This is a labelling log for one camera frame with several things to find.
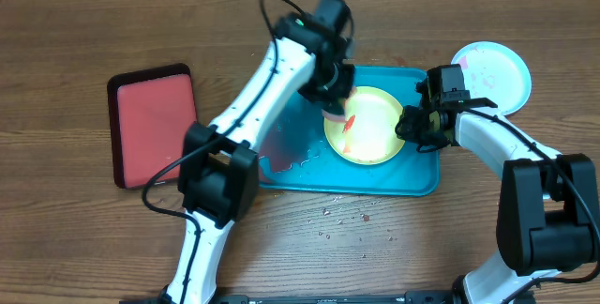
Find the black-handled scrub brush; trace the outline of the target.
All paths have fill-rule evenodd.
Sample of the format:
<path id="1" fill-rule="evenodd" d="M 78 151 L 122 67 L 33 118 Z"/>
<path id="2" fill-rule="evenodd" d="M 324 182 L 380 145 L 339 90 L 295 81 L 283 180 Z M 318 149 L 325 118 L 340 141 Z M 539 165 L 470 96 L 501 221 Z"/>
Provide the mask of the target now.
<path id="1" fill-rule="evenodd" d="M 356 89 L 357 89 L 356 86 L 352 87 L 352 90 L 350 92 L 349 98 L 351 98 L 355 94 Z M 335 122 L 335 123 L 340 123 L 340 124 L 345 123 L 346 122 L 346 115 L 345 115 L 345 112 L 343 110 L 343 106 L 345 106 L 347 99 L 348 98 L 340 100 L 341 101 L 340 103 L 342 104 L 342 113 L 341 114 L 332 114 L 332 113 L 327 112 L 326 110 L 322 110 L 322 116 L 325 119 L 330 120 L 330 121 Z"/>

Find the yellow-green plate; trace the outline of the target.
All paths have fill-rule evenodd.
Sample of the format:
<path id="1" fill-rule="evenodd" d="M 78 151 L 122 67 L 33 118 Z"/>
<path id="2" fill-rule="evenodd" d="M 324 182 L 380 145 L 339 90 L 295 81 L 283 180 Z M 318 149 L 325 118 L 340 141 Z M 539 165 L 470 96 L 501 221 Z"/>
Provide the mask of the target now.
<path id="1" fill-rule="evenodd" d="M 375 165 L 393 158 L 404 146 L 396 134 L 403 106 L 389 93 L 359 86 L 345 101 L 346 118 L 325 118 L 324 135 L 334 151 L 352 163 Z"/>

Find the light blue plate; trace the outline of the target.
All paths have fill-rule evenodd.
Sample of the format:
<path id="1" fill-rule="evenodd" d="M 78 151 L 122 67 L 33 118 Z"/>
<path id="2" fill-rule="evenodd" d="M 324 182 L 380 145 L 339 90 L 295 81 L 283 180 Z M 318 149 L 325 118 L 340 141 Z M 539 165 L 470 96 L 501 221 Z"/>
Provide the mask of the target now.
<path id="1" fill-rule="evenodd" d="M 473 98 L 487 98 L 504 115 L 514 114 L 528 101 L 531 73 L 523 59 L 496 42 L 477 41 L 461 48 L 451 63 L 460 65 L 466 88 Z"/>

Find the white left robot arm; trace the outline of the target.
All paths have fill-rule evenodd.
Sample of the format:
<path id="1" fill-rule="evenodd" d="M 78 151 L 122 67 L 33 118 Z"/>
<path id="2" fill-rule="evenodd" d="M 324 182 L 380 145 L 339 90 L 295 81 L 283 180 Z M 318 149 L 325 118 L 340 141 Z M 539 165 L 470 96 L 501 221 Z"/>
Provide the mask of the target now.
<path id="1" fill-rule="evenodd" d="M 179 171 L 183 194 L 178 217 L 186 232 L 175 276 L 160 303 L 208 303 L 217 290 L 218 264 L 234 224 L 251 208 L 259 188 L 258 153 L 272 124 L 294 94 L 344 119 L 354 68 L 346 63 L 353 43 L 350 8 L 320 0 L 314 12 L 295 7 L 266 25 L 267 52 L 232 104 L 207 126 L 187 130 L 180 159 L 157 173 Z"/>

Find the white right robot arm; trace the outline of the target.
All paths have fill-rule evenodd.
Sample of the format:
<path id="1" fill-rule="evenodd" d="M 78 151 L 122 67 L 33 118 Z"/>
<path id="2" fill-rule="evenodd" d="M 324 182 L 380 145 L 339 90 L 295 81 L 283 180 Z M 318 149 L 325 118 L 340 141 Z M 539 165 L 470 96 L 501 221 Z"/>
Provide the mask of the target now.
<path id="1" fill-rule="evenodd" d="M 420 153 L 460 146 L 501 180 L 496 252 L 458 277 L 441 303 L 532 303 L 543 283 L 581 284 L 599 270 L 599 199 L 595 167 L 583 154 L 563 155 L 510 123 L 487 98 L 472 98 L 458 65 L 431 68 L 395 128 Z"/>

